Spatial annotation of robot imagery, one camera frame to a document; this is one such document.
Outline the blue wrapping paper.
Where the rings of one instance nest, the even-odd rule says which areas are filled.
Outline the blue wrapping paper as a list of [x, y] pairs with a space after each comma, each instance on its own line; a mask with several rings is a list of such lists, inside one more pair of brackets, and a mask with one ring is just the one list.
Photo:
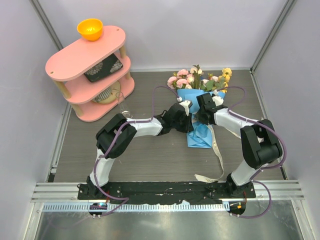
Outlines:
[[190, 113], [192, 113], [192, 127], [193, 131], [186, 134], [187, 146], [189, 148], [211, 148], [212, 147], [212, 133], [207, 125], [196, 120], [196, 113], [200, 109], [197, 101], [197, 96], [203, 95], [206, 92], [201, 89], [178, 89], [177, 94], [182, 100], [192, 102]]

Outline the beige printed ribbon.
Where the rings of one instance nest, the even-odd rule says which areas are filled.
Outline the beige printed ribbon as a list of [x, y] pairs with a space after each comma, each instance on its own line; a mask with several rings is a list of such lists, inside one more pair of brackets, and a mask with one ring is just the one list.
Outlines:
[[[240, 129], [246, 126], [251, 127], [258, 122], [255, 119], [247, 118], [233, 111], [227, 110], [219, 110], [215, 114], [214, 119], [217, 121], [218, 126], [225, 128], [241, 140], [243, 140], [244, 138], [241, 136]], [[218, 147], [214, 127], [211, 124], [207, 124], [206, 128], [211, 134], [211, 146], [213, 152], [219, 159], [221, 168], [223, 168], [223, 158]], [[259, 167], [255, 169], [254, 167], [249, 166], [248, 161], [243, 160], [237, 167], [237, 169], [231, 173], [231, 180], [235, 183], [236, 186], [242, 186], [252, 181], [253, 178], [258, 174], [259, 170]]]

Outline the flower bouquet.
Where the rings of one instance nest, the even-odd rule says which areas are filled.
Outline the flower bouquet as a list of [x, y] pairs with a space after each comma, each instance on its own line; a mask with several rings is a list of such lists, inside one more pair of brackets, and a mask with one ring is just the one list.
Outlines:
[[173, 90], [187, 89], [205, 92], [220, 90], [226, 93], [231, 77], [232, 70], [228, 67], [221, 70], [221, 75], [215, 76], [213, 73], [205, 75], [200, 65], [193, 65], [189, 70], [181, 69], [174, 72], [167, 80], [167, 86]]

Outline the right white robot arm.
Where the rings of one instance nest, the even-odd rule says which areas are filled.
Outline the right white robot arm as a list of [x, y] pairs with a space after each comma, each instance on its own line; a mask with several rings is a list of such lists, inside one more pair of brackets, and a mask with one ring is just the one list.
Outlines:
[[233, 198], [243, 191], [261, 171], [270, 169], [277, 159], [285, 160], [287, 150], [270, 120], [254, 120], [224, 106], [217, 95], [205, 93], [196, 97], [199, 110], [197, 120], [216, 125], [236, 134], [241, 139], [243, 161], [226, 178], [226, 193]]

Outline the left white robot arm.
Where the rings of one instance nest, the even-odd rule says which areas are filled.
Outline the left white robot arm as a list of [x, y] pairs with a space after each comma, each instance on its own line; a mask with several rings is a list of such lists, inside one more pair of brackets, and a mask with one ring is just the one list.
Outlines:
[[132, 119], [126, 118], [121, 113], [116, 114], [95, 136], [97, 157], [93, 170], [87, 178], [85, 193], [97, 200], [106, 195], [105, 185], [109, 182], [113, 163], [125, 152], [134, 138], [162, 136], [172, 129], [181, 133], [191, 132], [192, 105], [190, 100], [183, 100], [162, 114], [146, 119]]

